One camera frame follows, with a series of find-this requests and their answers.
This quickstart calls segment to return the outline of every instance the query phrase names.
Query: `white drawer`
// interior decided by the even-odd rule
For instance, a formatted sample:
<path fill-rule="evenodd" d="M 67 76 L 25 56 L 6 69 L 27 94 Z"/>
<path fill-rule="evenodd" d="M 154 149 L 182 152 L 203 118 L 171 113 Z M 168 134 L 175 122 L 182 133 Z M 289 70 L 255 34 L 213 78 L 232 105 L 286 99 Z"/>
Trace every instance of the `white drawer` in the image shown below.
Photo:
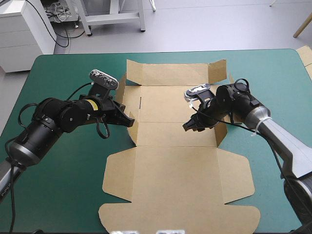
<path fill-rule="evenodd" d="M 0 48 L 33 45 L 36 40 L 31 31 L 17 31 L 9 33 L 0 33 Z"/>
<path fill-rule="evenodd" d="M 27 71 L 40 55 L 38 45 L 0 48 L 0 66 L 5 72 Z"/>
<path fill-rule="evenodd" d="M 23 16 L 0 18 L 0 33 L 29 30 Z"/>

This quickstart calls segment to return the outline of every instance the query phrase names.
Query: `white cabinet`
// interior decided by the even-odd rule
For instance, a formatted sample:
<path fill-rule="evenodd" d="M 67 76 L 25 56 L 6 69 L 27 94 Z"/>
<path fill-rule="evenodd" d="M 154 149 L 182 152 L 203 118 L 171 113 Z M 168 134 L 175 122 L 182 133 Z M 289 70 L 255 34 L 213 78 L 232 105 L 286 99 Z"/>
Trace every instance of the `white cabinet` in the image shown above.
<path fill-rule="evenodd" d="M 40 0 L 29 0 L 54 39 L 56 34 Z M 55 42 L 35 9 L 24 0 L 0 6 L 0 66 L 5 72 L 30 70 L 40 55 L 53 54 Z"/>

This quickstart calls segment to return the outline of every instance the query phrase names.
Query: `wooden stick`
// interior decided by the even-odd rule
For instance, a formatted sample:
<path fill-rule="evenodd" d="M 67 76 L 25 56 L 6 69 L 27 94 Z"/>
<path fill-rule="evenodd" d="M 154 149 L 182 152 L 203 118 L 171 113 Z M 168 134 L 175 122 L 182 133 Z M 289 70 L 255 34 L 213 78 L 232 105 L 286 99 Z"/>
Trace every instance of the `wooden stick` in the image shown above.
<path fill-rule="evenodd" d="M 273 6 L 273 4 L 276 2 L 277 0 L 274 0 L 272 3 L 271 3 L 271 5 L 270 6 Z"/>
<path fill-rule="evenodd" d="M 307 17 L 307 19 L 303 22 L 303 24 L 300 26 L 300 28 L 297 30 L 297 32 L 294 33 L 293 37 L 297 38 L 300 33 L 308 26 L 308 24 L 312 21 L 312 13 Z"/>

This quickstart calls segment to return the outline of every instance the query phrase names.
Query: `yellow label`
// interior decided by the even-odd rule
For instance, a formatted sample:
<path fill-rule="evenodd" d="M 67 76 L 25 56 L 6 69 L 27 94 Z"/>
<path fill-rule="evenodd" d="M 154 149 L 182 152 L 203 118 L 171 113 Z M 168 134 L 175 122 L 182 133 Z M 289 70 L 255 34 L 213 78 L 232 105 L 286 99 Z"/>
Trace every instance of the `yellow label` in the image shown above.
<path fill-rule="evenodd" d="M 85 99 L 88 103 L 91 104 L 92 108 L 94 111 L 97 111 L 98 110 L 98 105 L 95 103 L 95 101 L 93 100 L 90 100 L 90 99 Z"/>

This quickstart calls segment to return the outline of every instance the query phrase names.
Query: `wooden table leg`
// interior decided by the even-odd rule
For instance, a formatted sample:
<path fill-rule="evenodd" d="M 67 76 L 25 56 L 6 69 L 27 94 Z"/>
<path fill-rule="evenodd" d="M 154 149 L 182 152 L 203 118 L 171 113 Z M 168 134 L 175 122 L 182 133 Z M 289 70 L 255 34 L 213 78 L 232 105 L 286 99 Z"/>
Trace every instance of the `wooden table leg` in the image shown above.
<path fill-rule="evenodd" d="M 297 32 L 294 33 L 293 37 L 297 38 L 300 33 L 308 26 L 308 24 L 312 21 L 312 13 L 307 17 L 307 19 L 303 22 L 303 24 L 300 26 L 300 28 L 297 30 Z"/>

